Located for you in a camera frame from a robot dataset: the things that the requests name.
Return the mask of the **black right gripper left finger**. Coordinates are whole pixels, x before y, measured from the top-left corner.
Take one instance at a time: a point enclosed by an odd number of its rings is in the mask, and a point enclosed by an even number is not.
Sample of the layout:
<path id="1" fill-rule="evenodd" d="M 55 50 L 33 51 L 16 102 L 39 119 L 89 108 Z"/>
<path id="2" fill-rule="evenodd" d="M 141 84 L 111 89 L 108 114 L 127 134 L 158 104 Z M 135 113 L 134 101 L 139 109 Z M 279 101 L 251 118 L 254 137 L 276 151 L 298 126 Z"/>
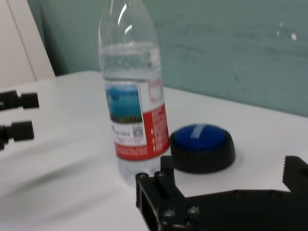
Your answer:
<path id="1" fill-rule="evenodd" d="M 200 208 L 194 196 L 186 197 L 175 183 L 174 161 L 162 156 L 152 177 L 138 173 L 136 207 L 150 231 L 198 231 Z"/>

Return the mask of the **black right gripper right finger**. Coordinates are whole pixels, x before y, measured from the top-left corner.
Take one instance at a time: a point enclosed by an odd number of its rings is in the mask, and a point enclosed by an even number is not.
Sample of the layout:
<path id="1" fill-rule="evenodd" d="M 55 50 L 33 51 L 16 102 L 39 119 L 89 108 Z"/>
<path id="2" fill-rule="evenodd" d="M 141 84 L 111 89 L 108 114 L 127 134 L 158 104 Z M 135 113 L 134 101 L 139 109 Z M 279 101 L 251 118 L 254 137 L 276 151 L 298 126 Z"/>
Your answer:
<path id="1" fill-rule="evenodd" d="M 308 192 L 308 165 L 298 156 L 286 156 L 282 182 L 292 193 Z"/>

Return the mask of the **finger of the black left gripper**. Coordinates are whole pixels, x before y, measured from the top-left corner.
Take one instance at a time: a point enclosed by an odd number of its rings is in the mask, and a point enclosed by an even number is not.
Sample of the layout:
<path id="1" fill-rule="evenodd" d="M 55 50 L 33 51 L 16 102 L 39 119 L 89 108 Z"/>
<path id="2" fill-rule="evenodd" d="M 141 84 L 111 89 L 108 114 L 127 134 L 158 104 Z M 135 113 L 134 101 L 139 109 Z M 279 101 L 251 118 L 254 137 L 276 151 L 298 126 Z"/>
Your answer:
<path id="1" fill-rule="evenodd" d="M 34 139 L 32 121 L 14 122 L 10 126 L 0 126 L 0 148 L 4 149 L 9 140 L 27 141 Z"/>
<path id="2" fill-rule="evenodd" d="M 0 110 L 9 110 L 22 107 L 23 109 L 39 108 L 39 100 L 36 92 L 22 93 L 7 91 L 0 94 Z"/>

